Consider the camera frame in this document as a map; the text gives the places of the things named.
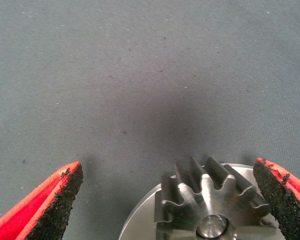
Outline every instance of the gray fabric surface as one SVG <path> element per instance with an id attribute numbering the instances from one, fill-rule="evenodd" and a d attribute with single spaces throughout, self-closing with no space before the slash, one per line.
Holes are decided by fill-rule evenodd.
<path id="1" fill-rule="evenodd" d="M 300 178 L 300 0 L 0 1 L 0 215 L 78 160 L 64 239 L 115 240 L 189 156 Z"/>

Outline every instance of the gear tooth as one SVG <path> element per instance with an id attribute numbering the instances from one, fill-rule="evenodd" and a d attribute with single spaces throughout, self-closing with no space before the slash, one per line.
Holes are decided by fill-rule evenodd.
<path id="1" fill-rule="evenodd" d="M 271 211 L 270 204 L 258 193 L 255 194 L 251 201 L 251 206 L 259 217 L 264 217 Z"/>
<path id="2" fill-rule="evenodd" d="M 227 187 L 234 185 L 235 187 L 235 177 L 213 158 L 208 158 L 204 169 L 213 180 L 215 189 L 219 190 L 224 185 L 227 185 Z"/>
<path id="3" fill-rule="evenodd" d="M 176 179 L 178 180 L 178 183 L 187 184 L 188 175 L 186 174 L 186 171 L 184 171 L 184 169 L 182 168 L 181 164 L 179 162 L 175 163 L 174 168 L 175 168 Z"/>
<path id="4" fill-rule="evenodd" d="M 169 223 L 173 220 L 173 217 L 163 208 L 162 191 L 155 193 L 155 207 L 154 207 L 154 222 L 166 222 Z"/>
<path id="5" fill-rule="evenodd" d="M 247 201 L 252 200 L 257 191 L 256 187 L 230 165 L 226 164 L 223 167 L 235 177 L 236 191 L 238 195 L 244 195 Z"/>
<path id="6" fill-rule="evenodd" d="M 178 183 L 184 183 L 187 186 L 189 186 L 193 192 L 199 193 L 201 191 L 200 188 L 200 178 L 199 176 L 198 180 L 194 176 L 192 171 L 184 170 L 181 166 L 181 164 L 178 162 L 175 164 L 175 171 L 176 171 L 176 177 L 178 179 Z"/>
<path id="7" fill-rule="evenodd" d="M 163 201 L 175 202 L 176 204 L 182 203 L 182 197 L 178 191 L 178 183 L 175 178 L 162 176 L 161 189 Z"/>
<path id="8" fill-rule="evenodd" d="M 192 189 L 196 194 L 200 193 L 202 191 L 201 178 L 207 172 L 194 157 L 190 158 L 190 172 Z"/>

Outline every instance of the black rubber pad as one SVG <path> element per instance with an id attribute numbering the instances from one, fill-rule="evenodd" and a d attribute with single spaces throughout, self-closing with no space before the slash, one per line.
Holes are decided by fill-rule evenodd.
<path id="1" fill-rule="evenodd" d="M 74 173 L 65 172 L 64 175 L 69 175 L 67 184 L 62 188 L 61 193 L 55 194 L 54 201 L 29 232 L 26 240 L 62 239 L 68 225 L 72 203 L 82 183 L 82 166 L 79 165 Z"/>
<path id="2" fill-rule="evenodd" d="M 254 165 L 254 177 L 263 197 L 271 204 L 271 214 L 278 220 L 286 240 L 300 240 L 300 201 L 295 194 L 261 161 Z"/>

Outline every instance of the metal disc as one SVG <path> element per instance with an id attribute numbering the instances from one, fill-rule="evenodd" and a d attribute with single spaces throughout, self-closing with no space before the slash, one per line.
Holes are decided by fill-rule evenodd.
<path id="1" fill-rule="evenodd" d="M 232 168 L 238 171 L 248 181 L 257 187 L 256 180 L 253 176 L 253 167 L 241 164 L 229 164 Z M 161 189 L 161 184 L 153 188 L 134 208 L 128 219 L 126 220 L 119 240 L 155 240 L 156 238 L 156 223 L 154 222 L 154 207 L 155 207 L 155 193 Z M 267 222 L 271 222 L 275 226 L 275 232 L 271 236 L 264 237 L 257 233 L 251 233 L 248 228 L 244 235 L 244 240 L 284 240 L 284 236 L 278 228 L 278 223 L 271 214 L 265 217 Z"/>

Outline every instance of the metal gear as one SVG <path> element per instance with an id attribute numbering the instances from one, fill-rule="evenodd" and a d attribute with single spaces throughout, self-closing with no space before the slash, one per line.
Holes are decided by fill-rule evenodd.
<path id="1" fill-rule="evenodd" d="M 162 177 L 155 194 L 156 240 L 241 240 L 275 234 L 263 219 L 271 208 L 257 188 L 231 166 L 209 158 L 190 170 L 176 164 L 176 177 Z"/>

